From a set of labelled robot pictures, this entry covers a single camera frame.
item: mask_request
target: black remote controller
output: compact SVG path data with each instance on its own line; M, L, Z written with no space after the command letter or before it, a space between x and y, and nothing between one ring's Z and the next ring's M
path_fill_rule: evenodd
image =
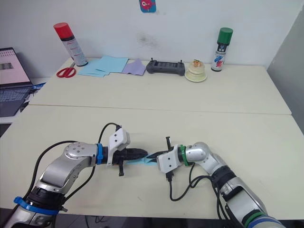
M151 58L151 61L146 66L146 70L153 74L154 72L159 73L170 73L170 74L178 74L180 76L185 75L185 65L184 63L177 62L177 63L170 63L170 62L158 62Z

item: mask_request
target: can label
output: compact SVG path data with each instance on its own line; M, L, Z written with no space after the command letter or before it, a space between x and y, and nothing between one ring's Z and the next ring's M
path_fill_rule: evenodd
M73 58L77 66L82 66L87 64L86 57L75 38L69 41L62 41L62 43L66 47L68 53Z
M226 55L225 52L219 52L219 51L215 52L214 58L211 63L211 68L213 70L220 71L222 69L225 61L225 55Z

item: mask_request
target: laptop screen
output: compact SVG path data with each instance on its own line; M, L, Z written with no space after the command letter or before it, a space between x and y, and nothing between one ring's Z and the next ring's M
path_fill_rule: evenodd
M0 49L0 87L31 85L14 49Z

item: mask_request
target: green cap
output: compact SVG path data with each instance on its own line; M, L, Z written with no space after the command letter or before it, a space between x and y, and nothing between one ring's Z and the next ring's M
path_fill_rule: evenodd
M221 28L218 35L218 43L230 44L233 30L231 28Z

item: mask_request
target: red scissors handle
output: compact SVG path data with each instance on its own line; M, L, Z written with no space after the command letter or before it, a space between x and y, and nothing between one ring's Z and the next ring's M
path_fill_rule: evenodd
M73 67L75 63L73 63L70 67L64 68L57 72L57 77L73 77L76 74L76 69Z

